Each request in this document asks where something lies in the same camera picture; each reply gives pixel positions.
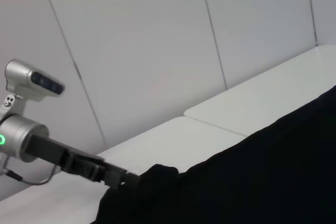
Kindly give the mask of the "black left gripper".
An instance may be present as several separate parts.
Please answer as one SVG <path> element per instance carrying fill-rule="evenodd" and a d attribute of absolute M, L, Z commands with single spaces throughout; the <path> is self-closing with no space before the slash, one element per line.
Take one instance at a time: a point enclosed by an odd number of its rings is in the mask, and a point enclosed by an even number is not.
<path fill-rule="evenodd" d="M 126 184 L 137 184 L 140 181 L 139 175 L 48 137 L 32 135 L 25 153 L 52 163 L 68 174 L 79 175 L 93 182 L 103 181 L 112 189 L 124 182 L 124 176 Z"/>

